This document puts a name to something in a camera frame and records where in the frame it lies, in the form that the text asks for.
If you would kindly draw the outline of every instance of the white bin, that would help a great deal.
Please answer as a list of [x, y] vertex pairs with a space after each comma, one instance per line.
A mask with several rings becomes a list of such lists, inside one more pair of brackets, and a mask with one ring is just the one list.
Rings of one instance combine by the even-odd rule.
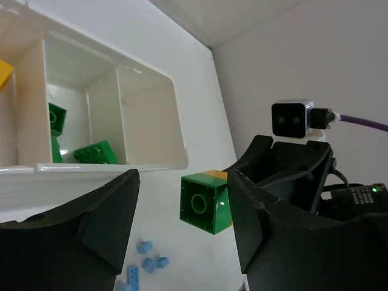
[[[0, 10], [0, 59], [14, 74], [0, 92], [0, 173], [123, 172], [188, 165], [173, 82], [31, 10]], [[48, 103], [67, 110], [53, 163]], [[73, 152], [107, 140], [119, 165], [79, 164]]]

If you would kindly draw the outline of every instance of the white wall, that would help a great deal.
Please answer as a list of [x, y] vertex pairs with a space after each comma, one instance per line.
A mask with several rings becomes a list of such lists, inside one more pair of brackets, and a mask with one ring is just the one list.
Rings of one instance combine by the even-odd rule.
[[[388, 124], [388, 1], [308, 0], [214, 50], [241, 156], [270, 135], [270, 106], [309, 98]], [[338, 170], [351, 182], [388, 182], [388, 134], [340, 123], [327, 131]]]

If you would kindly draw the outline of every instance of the green block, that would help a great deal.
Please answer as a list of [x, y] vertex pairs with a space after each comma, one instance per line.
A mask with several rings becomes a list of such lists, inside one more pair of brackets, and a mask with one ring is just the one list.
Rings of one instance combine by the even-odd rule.
[[113, 164], [118, 161], [107, 141], [84, 147], [74, 151], [74, 157], [82, 164]]
[[231, 226], [227, 181], [202, 173], [183, 176], [179, 217], [214, 235]]
[[59, 143], [55, 136], [51, 136], [51, 150], [53, 155], [53, 162], [63, 162], [61, 152], [59, 150]]
[[63, 126], [65, 124], [66, 109], [49, 103], [48, 111], [50, 115], [51, 134], [53, 136], [60, 136], [63, 131]]

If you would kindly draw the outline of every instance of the blue lego brick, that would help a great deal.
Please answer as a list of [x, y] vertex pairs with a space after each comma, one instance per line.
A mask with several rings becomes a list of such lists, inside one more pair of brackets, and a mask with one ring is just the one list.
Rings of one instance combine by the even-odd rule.
[[131, 286], [131, 291], [139, 291], [139, 268], [138, 266], [129, 266], [127, 268], [127, 283]]
[[120, 284], [119, 287], [117, 288], [117, 291], [134, 291], [129, 284]]
[[150, 250], [152, 250], [153, 245], [150, 241], [143, 241], [142, 243], [139, 243], [136, 249], [138, 250], [138, 253], [148, 253]]
[[156, 260], [156, 267], [159, 269], [164, 269], [170, 264], [170, 259], [167, 257], [158, 258]]
[[156, 269], [156, 262], [154, 259], [146, 258], [141, 264], [141, 267], [148, 273], [153, 274]]

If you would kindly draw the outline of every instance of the purple cable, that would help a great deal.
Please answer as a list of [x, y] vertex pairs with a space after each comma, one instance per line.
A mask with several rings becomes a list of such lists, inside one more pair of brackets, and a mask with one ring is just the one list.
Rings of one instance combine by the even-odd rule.
[[388, 132], [388, 125], [378, 123], [375, 121], [363, 119], [363, 118], [358, 118], [358, 117], [353, 117], [353, 116], [348, 116], [348, 115], [341, 115], [341, 121], [344, 122], [349, 122], [349, 123], [354, 123], [354, 124], [359, 124], [363, 126], [368, 126], [373, 129], [378, 129], [382, 130], [384, 132]]

